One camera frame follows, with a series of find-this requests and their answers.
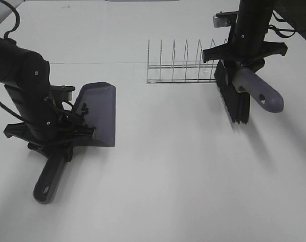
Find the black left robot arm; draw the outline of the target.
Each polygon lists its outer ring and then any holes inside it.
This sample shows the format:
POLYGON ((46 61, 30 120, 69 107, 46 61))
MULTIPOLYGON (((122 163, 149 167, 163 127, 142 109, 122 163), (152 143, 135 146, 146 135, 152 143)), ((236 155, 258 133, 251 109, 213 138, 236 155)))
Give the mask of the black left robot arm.
POLYGON ((84 124, 84 117, 66 110, 74 86, 51 85, 50 65, 39 53, 0 37, 0 83, 13 101, 17 112, 0 106, 20 120, 4 130, 7 138, 16 137, 28 148, 45 157, 57 148, 72 149, 94 140, 95 128, 84 124))

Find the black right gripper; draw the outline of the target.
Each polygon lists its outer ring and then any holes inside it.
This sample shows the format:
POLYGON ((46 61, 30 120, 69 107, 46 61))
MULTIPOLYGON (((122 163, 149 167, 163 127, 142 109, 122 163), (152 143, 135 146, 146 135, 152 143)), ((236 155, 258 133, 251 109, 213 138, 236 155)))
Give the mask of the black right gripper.
POLYGON ((285 56, 287 53, 287 45, 283 42, 264 41, 259 49, 248 49, 246 46, 235 48, 230 43, 225 43, 213 48, 204 49, 202 51, 202 60, 204 63, 211 60, 225 60, 241 62, 242 68, 248 68, 253 72, 257 72, 265 65, 264 58, 271 55, 285 56))

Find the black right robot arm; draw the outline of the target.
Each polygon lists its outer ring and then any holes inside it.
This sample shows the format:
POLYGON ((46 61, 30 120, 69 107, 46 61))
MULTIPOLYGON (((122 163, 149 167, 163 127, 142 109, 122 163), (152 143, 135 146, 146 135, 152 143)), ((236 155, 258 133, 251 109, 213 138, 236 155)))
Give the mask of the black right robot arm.
POLYGON ((238 11, 216 13, 214 27, 230 27, 229 37, 225 44, 203 50, 203 62, 235 62, 257 72, 266 57, 285 56, 288 47, 284 42, 264 41, 274 5, 275 1, 240 1, 238 11))

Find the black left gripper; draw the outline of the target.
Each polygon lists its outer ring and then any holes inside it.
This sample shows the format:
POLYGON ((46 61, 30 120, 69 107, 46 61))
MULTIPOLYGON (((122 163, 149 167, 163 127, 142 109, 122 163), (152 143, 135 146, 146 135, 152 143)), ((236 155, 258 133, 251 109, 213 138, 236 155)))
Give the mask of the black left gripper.
POLYGON ((72 139, 93 139, 95 128, 83 125, 74 125, 67 122, 62 126, 44 125, 35 126, 25 122, 8 124, 4 129, 7 138, 16 137, 28 142, 28 149, 36 151, 49 158, 53 154, 62 155, 65 161, 71 161, 73 146, 71 141, 65 141, 67 134, 72 139))

